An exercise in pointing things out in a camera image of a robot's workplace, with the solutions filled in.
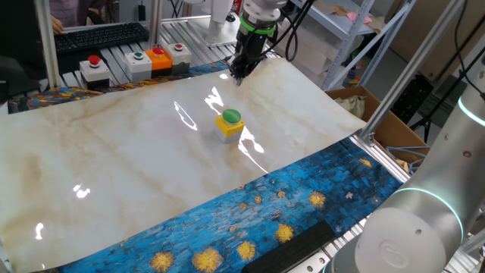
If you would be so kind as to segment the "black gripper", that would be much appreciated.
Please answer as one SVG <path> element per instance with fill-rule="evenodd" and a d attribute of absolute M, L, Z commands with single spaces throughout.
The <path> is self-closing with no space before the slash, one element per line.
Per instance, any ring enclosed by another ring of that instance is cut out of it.
<path fill-rule="evenodd" d="M 261 61 L 266 34 L 239 30 L 236 36 L 236 56 L 226 58 L 226 64 L 234 83 L 240 86 Z"/>

